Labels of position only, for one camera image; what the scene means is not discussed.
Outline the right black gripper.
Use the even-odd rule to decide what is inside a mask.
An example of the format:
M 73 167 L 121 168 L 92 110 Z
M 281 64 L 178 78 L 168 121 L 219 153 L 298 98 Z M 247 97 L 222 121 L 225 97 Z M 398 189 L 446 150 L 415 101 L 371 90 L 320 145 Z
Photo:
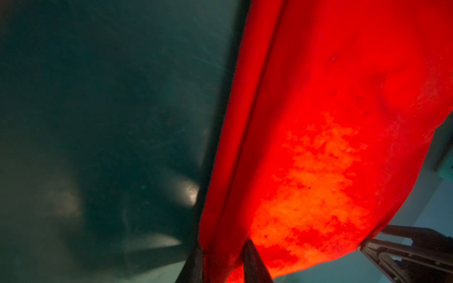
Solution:
M 453 255 L 425 249 L 452 248 L 452 237 L 430 228 L 398 225 L 388 225 L 382 233 L 413 241 L 413 246 L 377 239 L 366 239 L 363 242 L 361 252 L 392 283 L 453 281 Z

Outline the red t-shirt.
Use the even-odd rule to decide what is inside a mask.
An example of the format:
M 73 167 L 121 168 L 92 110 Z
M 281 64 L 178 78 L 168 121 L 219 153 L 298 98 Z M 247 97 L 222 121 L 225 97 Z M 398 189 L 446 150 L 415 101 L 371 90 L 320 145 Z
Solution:
M 199 226 L 208 283 L 339 259 L 412 191 L 453 110 L 451 1 L 252 1 Z

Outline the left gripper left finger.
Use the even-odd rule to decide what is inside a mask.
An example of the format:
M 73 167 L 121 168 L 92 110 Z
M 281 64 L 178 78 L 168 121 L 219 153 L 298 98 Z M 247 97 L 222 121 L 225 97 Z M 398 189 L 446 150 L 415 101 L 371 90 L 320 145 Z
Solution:
M 197 245 L 189 255 L 181 270 L 176 283 L 203 283 L 204 279 L 204 253 Z

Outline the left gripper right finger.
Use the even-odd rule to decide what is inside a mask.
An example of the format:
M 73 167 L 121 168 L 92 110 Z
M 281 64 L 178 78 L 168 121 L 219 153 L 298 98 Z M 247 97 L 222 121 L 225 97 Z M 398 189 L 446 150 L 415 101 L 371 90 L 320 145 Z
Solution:
M 245 283 L 273 283 L 273 279 L 263 263 L 253 241 L 247 239 L 242 251 Z

